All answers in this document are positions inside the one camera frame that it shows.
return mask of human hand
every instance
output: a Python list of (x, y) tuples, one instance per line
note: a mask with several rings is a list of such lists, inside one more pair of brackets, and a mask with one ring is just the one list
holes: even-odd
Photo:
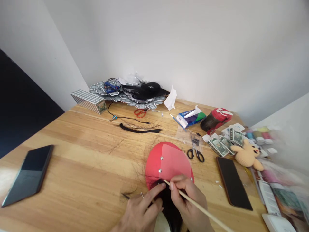
[(187, 195), (207, 209), (205, 195), (196, 187), (196, 185), (185, 175), (174, 176), (170, 181), (171, 198), (174, 205), (179, 210), (183, 222), (190, 232), (214, 231), (208, 216), (201, 212), (195, 205), (186, 199), (182, 199), (178, 190), (183, 189)]
[(163, 210), (162, 199), (158, 198), (150, 207), (149, 205), (165, 187), (166, 184), (162, 183), (146, 193), (144, 198), (142, 195), (130, 198), (125, 214), (111, 232), (153, 232), (157, 216)]

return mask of black smartphone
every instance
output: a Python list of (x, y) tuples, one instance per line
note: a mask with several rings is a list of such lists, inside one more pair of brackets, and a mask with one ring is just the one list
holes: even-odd
[(217, 157), (217, 163), (229, 203), (233, 206), (253, 211), (233, 160)]
[(49, 145), (28, 152), (2, 207), (30, 197), (41, 190), (53, 147), (54, 145)]

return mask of stuffed animal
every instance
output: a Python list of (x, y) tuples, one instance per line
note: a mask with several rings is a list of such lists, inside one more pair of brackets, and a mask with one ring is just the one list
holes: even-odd
[(239, 146), (231, 146), (232, 151), (236, 151), (237, 154), (235, 159), (238, 163), (245, 167), (253, 166), (258, 171), (263, 171), (264, 167), (256, 159), (257, 156), (260, 154), (259, 148), (249, 143), (248, 140), (244, 140), (243, 148)]

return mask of chopstick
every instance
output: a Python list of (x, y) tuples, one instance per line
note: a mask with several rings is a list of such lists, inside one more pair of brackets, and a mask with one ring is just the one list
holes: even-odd
[[(167, 180), (164, 180), (164, 182), (168, 185), (171, 185)], [(223, 229), (225, 229), (227, 232), (234, 232), (231, 228), (227, 227), (223, 222), (221, 222), (219, 219), (217, 219), (215, 216), (213, 216), (210, 212), (205, 210), (199, 203), (197, 203), (195, 200), (191, 199), (188, 195), (183, 193), (182, 191), (178, 190), (179, 194), (182, 195), (184, 198), (186, 198), (189, 202), (191, 202), (193, 205), (195, 205), (200, 211), (202, 211), (204, 214), (206, 214), (209, 218), (211, 218), (214, 222), (216, 222), (219, 226), (221, 226)]]

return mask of wooden table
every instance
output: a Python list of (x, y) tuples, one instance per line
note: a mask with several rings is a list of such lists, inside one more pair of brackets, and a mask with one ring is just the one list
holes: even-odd
[[(176, 116), (191, 110), (195, 103), (176, 101), (176, 109), (168, 111), (162, 104), (161, 112), (147, 112), (141, 121), (160, 124), (160, 134), (127, 132), (119, 123), (134, 120), (117, 119), (105, 111), (98, 115), (75, 106), (40, 130), (5, 157), (0, 159), (0, 201), (10, 189), (27, 151), (54, 144), (55, 148), (40, 193), (0, 209), (0, 229), (5, 231), (109, 231), (126, 208), (121, 192), (147, 192), (144, 168), (152, 147), (159, 142), (176, 144), (184, 152), (190, 141), (180, 138), (182, 129), (169, 113)], [(199, 105), (208, 115), (213, 107)], [(135, 107), (113, 103), (110, 111), (118, 116), (135, 118)], [(221, 127), (242, 123), (235, 115)], [(190, 130), (204, 135), (200, 125)], [(238, 174), (245, 184), (254, 211), (233, 207), (228, 203), (215, 161), (217, 155), (206, 143), (202, 153), (205, 162), (195, 157), (191, 165), (195, 184), (206, 195), (209, 211), (234, 231), (268, 231), (262, 213), (266, 213), (255, 185), (244, 168), (235, 162)], [(223, 231), (211, 222), (216, 231)]]

